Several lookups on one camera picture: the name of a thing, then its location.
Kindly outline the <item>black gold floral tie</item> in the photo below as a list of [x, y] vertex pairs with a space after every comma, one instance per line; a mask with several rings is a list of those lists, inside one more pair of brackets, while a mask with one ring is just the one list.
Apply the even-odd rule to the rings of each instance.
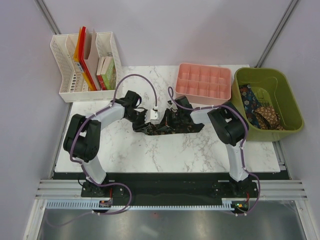
[[203, 128], [204, 124], [185, 124], [179, 123], [173, 126], [165, 124], [132, 124], [133, 131], [136, 133], [143, 133], [147, 136], [161, 136], [161, 135], [174, 135], [174, 134], [191, 134], [199, 133]]

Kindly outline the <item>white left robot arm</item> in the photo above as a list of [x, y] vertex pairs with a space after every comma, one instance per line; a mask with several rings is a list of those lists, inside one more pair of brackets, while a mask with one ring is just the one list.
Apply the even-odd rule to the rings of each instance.
[[107, 173], [98, 158], [101, 131], [121, 119], [132, 123], [144, 120], [143, 113], [137, 111], [141, 102], [141, 96], [129, 90], [124, 97], [114, 99], [89, 116], [77, 113], [71, 117], [63, 149], [69, 153], [71, 162], [80, 164], [86, 179], [93, 183], [92, 191], [99, 197], [106, 196], [110, 191], [109, 183], [104, 181]]

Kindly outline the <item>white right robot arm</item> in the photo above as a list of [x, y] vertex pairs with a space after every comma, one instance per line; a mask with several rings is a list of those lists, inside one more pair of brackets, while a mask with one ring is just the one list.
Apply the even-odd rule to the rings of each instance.
[[245, 167], [244, 143], [248, 124], [235, 106], [227, 101], [222, 105], [192, 108], [185, 96], [173, 101], [177, 109], [167, 109], [160, 125], [166, 132], [190, 133], [192, 127], [202, 128], [212, 124], [219, 140], [225, 144], [229, 161], [229, 191], [235, 197], [242, 196], [250, 185]]

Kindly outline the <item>pink divided organizer tray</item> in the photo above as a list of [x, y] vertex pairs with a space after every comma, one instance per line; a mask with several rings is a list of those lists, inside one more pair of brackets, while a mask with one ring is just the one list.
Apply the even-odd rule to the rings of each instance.
[[187, 97], [190, 103], [216, 106], [231, 99], [231, 85], [229, 68], [182, 63], [174, 92], [176, 97]]

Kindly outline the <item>red book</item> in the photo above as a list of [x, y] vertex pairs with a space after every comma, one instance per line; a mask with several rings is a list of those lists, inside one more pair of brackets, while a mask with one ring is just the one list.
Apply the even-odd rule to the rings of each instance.
[[103, 91], [107, 90], [107, 87], [104, 83], [103, 77], [102, 77], [102, 68], [105, 61], [105, 57], [100, 57], [97, 64], [97, 70], [96, 70], [96, 77], [99, 81], [100, 87]]

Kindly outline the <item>white plastic file rack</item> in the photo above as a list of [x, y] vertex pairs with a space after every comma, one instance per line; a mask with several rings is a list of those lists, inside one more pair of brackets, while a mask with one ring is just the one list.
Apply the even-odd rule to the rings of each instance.
[[123, 69], [113, 32], [54, 35], [50, 48], [62, 75], [59, 95], [66, 103], [120, 98]]

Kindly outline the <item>navy floral tie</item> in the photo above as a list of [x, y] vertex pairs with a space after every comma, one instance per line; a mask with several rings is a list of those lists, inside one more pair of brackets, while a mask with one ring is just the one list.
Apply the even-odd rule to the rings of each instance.
[[260, 129], [261, 127], [255, 115], [255, 110], [260, 108], [262, 105], [258, 101], [254, 92], [252, 91], [251, 85], [250, 84], [240, 85], [239, 92], [240, 92], [241, 100], [243, 103], [246, 118], [248, 119], [251, 125]]

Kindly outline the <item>beige cardboard folder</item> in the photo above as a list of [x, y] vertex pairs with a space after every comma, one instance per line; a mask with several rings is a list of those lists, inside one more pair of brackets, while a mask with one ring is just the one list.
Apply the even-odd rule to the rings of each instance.
[[97, 88], [97, 91], [100, 91], [101, 86], [96, 76], [99, 61], [99, 54], [96, 46], [96, 36], [97, 34], [94, 31], [90, 33], [89, 30], [86, 29], [86, 36], [84, 41], [84, 62], [92, 77], [93, 83]]

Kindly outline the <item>brown floral tie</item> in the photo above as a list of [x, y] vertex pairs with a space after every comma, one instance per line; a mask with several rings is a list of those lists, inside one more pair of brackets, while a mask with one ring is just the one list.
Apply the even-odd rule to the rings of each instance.
[[253, 115], [255, 116], [253, 126], [258, 129], [284, 130], [280, 117], [272, 106], [261, 106], [253, 111]]

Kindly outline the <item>olive green plastic bin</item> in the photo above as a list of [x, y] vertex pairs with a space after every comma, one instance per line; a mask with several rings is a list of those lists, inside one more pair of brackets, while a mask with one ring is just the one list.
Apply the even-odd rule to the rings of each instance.
[[[264, 130], [253, 126], [247, 119], [239, 86], [251, 85], [262, 107], [273, 107], [284, 130]], [[243, 67], [234, 74], [231, 102], [248, 123], [248, 141], [276, 142], [300, 132], [304, 120], [286, 76], [272, 68]]]

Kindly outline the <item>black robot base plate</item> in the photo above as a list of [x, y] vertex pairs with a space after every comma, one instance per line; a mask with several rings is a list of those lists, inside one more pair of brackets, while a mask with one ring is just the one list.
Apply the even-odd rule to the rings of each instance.
[[55, 181], [73, 182], [83, 198], [112, 198], [114, 205], [208, 206], [223, 199], [253, 200], [258, 187], [290, 180], [287, 171], [258, 173], [244, 183], [235, 183], [227, 173], [109, 173], [103, 186], [85, 179], [84, 173], [53, 175]]

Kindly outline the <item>right aluminium corner post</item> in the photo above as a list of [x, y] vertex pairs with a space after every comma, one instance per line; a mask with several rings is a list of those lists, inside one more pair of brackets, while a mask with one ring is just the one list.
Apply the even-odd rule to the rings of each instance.
[[254, 68], [261, 68], [265, 63], [266, 59], [272, 52], [272, 49], [276, 45], [280, 35], [285, 29], [287, 23], [290, 21], [291, 16], [294, 14], [294, 11], [298, 7], [300, 0], [290, 0], [288, 6], [286, 7], [282, 17], [280, 18], [275, 30], [273, 31], [270, 39], [268, 40], [264, 50], [262, 51], [259, 59], [257, 60]]

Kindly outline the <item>aluminium corner post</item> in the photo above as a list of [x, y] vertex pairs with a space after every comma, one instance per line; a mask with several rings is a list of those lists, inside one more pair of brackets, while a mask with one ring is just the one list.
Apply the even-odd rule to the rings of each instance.
[[286, 7], [282, 17], [280, 18], [275, 30], [273, 31], [270, 39], [268, 40], [264, 50], [262, 51], [259, 59], [257, 60], [254, 68], [261, 68], [265, 63], [266, 59], [272, 52], [272, 49], [276, 45], [280, 35], [285, 29], [287, 23], [290, 21], [291, 16], [294, 14], [294, 11], [298, 7], [300, 0], [290, 0], [288, 6]]
[[40, 10], [42, 16], [46, 20], [46, 22], [47, 22], [49, 28], [52, 30], [52, 32], [55, 35], [60, 35], [61, 31], [60, 31], [56, 21], [54, 20], [52, 14], [50, 13], [50, 10], [47, 7], [45, 1], [44, 0], [34, 0], [34, 2], [36, 3], [38, 9]]

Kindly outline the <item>aluminium frame rail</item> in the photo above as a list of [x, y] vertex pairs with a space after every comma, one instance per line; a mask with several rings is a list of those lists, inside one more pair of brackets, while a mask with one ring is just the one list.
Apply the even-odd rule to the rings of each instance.
[[[260, 187], [260, 199], [264, 201], [308, 199], [300, 180], [261, 180]], [[78, 200], [81, 198], [81, 191], [76, 180], [41, 180], [36, 198]]]

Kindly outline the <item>left aluminium corner post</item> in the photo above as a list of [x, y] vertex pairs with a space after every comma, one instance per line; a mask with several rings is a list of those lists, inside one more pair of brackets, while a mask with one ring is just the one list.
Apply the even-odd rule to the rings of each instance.
[[54, 20], [52, 14], [50, 13], [50, 10], [47, 7], [45, 1], [44, 0], [34, 0], [34, 2], [36, 3], [38, 9], [40, 10], [42, 16], [46, 20], [46, 22], [47, 22], [49, 28], [52, 30], [52, 32], [55, 35], [60, 35], [61, 31], [60, 31], [56, 21]]

